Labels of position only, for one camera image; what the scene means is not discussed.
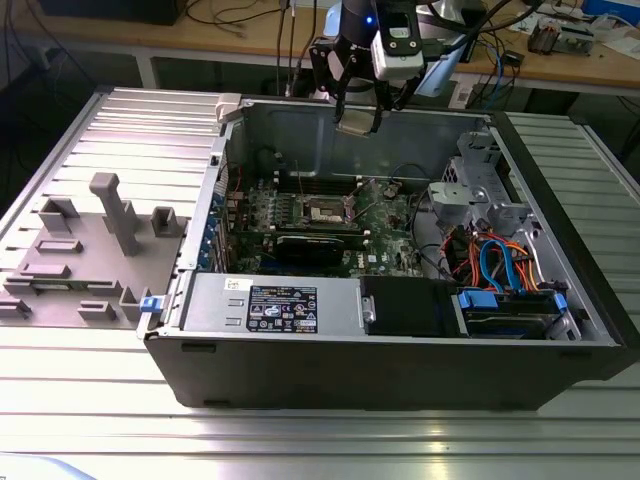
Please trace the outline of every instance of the power supply label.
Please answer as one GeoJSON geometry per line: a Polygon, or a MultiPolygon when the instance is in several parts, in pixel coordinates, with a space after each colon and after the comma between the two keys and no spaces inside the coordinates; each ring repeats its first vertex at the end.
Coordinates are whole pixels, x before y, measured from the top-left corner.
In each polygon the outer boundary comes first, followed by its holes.
{"type": "Polygon", "coordinates": [[[318,333],[317,289],[253,285],[249,294],[247,330],[318,333]]]}

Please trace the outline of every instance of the blue cable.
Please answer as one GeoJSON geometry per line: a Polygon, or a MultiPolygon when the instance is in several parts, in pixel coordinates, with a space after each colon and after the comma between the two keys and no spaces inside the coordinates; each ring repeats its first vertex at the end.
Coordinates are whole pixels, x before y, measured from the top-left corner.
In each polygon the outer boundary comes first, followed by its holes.
{"type": "Polygon", "coordinates": [[[482,250],[480,250],[480,270],[482,272],[482,276],[487,279],[487,281],[495,287],[498,293],[504,293],[502,286],[496,282],[491,275],[489,274],[489,269],[487,268],[487,252],[489,251],[489,247],[493,244],[498,245],[502,249],[502,254],[504,255],[504,268],[507,272],[507,280],[509,280],[509,285],[514,292],[523,293],[524,290],[522,285],[520,285],[520,280],[518,276],[513,271],[513,262],[511,261],[511,252],[509,248],[499,240],[489,240],[482,246],[482,250]]]}
{"type": "Polygon", "coordinates": [[[485,47],[487,47],[489,50],[491,50],[491,52],[495,55],[496,57],[496,63],[498,64],[498,81],[496,82],[496,88],[493,89],[493,93],[491,93],[491,96],[489,97],[489,102],[484,106],[484,108],[482,110],[488,110],[489,107],[493,104],[493,102],[496,99],[496,95],[498,94],[498,90],[500,90],[500,81],[502,80],[502,74],[503,74],[503,69],[502,69],[502,60],[500,59],[500,54],[498,53],[498,50],[495,49],[495,47],[493,45],[490,45],[488,43],[485,42],[478,42],[480,45],[484,45],[485,47]]]}

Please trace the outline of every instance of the gray plastic part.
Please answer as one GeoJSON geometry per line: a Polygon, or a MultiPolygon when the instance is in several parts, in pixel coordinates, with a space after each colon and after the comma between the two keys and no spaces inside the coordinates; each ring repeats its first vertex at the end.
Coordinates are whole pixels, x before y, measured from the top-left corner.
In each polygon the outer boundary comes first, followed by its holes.
{"type": "MultiPolygon", "coordinates": [[[[151,290],[145,288],[142,291],[141,299],[144,297],[148,297],[151,295],[151,290]]],[[[140,317],[142,316],[142,312],[140,311],[140,302],[133,295],[133,292],[129,287],[126,287],[122,292],[122,296],[120,297],[120,301],[118,302],[118,306],[122,309],[122,313],[124,313],[127,320],[130,322],[139,322],[140,317]]]]}
{"type": "Polygon", "coordinates": [[[182,235],[176,213],[171,207],[156,207],[151,214],[151,226],[158,238],[176,238],[182,235]]]}
{"type": "Polygon", "coordinates": [[[68,278],[71,275],[71,269],[64,264],[27,263],[20,270],[20,274],[29,277],[68,278]]]}
{"type": "MultiPolygon", "coordinates": [[[[107,232],[103,215],[81,213],[79,218],[67,219],[71,236],[84,247],[80,253],[39,252],[36,245],[41,241],[54,239],[46,229],[40,231],[15,273],[6,279],[6,291],[0,292],[0,300],[12,297],[24,299],[32,312],[27,319],[0,318],[0,325],[118,329],[137,327],[139,317],[132,311],[133,308],[125,313],[118,304],[122,291],[114,288],[115,282],[122,288],[129,287],[136,299],[146,296],[148,289],[156,294],[166,292],[182,235],[177,238],[158,238],[151,226],[151,216],[140,215],[136,233],[141,245],[140,253],[135,257],[125,257],[115,236],[107,232]],[[27,264],[65,264],[70,268],[71,276],[20,277],[19,273],[27,264]],[[83,300],[108,300],[117,318],[86,322],[77,313],[83,300]]],[[[186,219],[178,217],[177,220],[180,231],[184,232],[186,219]]]]}
{"type": "Polygon", "coordinates": [[[50,198],[38,213],[42,223],[51,236],[68,236],[70,233],[67,218],[77,218],[78,211],[68,198],[50,198]]]}
{"type": "Polygon", "coordinates": [[[78,313],[87,321],[116,319],[116,312],[109,302],[83,300],[80,302],[78,313]]]}
{"type": "Polygon", "coordinates": [[[133,257],[138,253],[140,245],[131,225],[131,214],[127,215],[118,195],[119,183],[120,180],[115,173],[98,172],[91,179],[89,190],[102,202],[109,226],[118,240],[122,253],[126,257],[133,257]]]}
{"type": "Polygon", "coordinates": [[[22,296],[38,294],[38,291],[31,286],[30,278],[7,277],[2,286],[10,295],[22,296]]]}
{"type": "Polygon", "coordinates": [[[40,253],[80,253],[82,244],[79,240],[51,239],[41,240],[36,245],[40,253]]]}
{"type": "Polygon", "coordinates": [[[0,318],[27,318],[31,309],[22,300],[8,298],[0,300],[0,318]]]}
{"type": "Polygon", "coordinates": [[[117,297],[122,293],[122,286],[118,280],[114,280],[111,284],[89,284],[87,290],[95,297],[117,297]]]}
{"type": "MultiPolygon", "coordinates": [[[[138,215],[136,215],[136,211],[133,209],[133,203],[131,203],[131,200],[124,200],[122,202],[122,208],[124,208],[124,216],[129,224],[129,227],[135,233],[138,230],[140,221],[138,219],[138,215]]],[[[104,220],[104,226],[107,227],[107,232],[113,233],[109,217],[105,215],[104,217],[102,217],[102,220],[104,220]]]]}

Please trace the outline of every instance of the desk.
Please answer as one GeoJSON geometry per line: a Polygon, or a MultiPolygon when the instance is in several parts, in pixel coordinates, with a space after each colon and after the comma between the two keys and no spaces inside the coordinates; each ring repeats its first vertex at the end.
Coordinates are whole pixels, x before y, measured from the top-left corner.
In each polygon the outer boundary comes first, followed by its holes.
{"type": "MultiPolygon", "coordinates": [[[[43,36],[23,0],[16,0],[15,25],[24,43],[43,48],[54,47],[50,38],[43,36]]],[[[246,10],[252,15],[277,6],[276,0],[265,0],[246,10]]],[[[217,0],[219,9],[237,5],[237,0],[217,0]]],[[[520,0],[514,0],[496,16],[496,21],[511,18],[524,10],[520,0]]],[[[246,23],[246,38],[223,32],[209,25],[198,24],[189,18],[180,19],[174,26],[133,24],[128,22],[87,20],[64,17],[44,17],[38,7],[43,23],[70,50],[89,50],[132,55],[136,58],[142,84],[146,88],[157,88],[158,80],[153,68],[154,57],[181,58],[190,60],[275,65],[275,36],[278,14],[266,15],[246,23]]],[[[211,19],[208,2],[193,9],[198,18],[211,19]]],[[[316,35],[321,34],[326,10],[319,10],[316,35]]],[[[312,11],[299,8],[293,52],[297,57],[311,30],[312,11]]],[[[282,51],[288,53],[289,18],[285,24],[282,51]]],[[[499,32],[507,48],[526,55],[517,85],[528,88],[566,90],[582,93],[640,96],[640,62],[626,57],[602,45],[596,45],[590,57],[567,54],[541,56],[529,53],[527,36],[502,30],[499,32]]],[[[303,66],[309,67],[305,60],[303,66]]],[[[472,61],[457,66],[452,79],[458,86],[451,107],[464,108],[470,89],[479,83],[482,75],[488,75],[493,64],[483,48],[476,49],[472,61]]]]}

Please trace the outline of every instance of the motherboard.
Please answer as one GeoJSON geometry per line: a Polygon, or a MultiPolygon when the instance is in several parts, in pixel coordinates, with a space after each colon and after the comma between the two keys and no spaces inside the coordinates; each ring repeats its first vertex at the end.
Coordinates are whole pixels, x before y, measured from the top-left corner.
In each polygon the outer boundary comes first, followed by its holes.
{"type": "Polygon", "coordinates": [[[422,276],[410,235],[417,196],[397,181],[259,180],[229,193],[229,271],[422,276]]]}

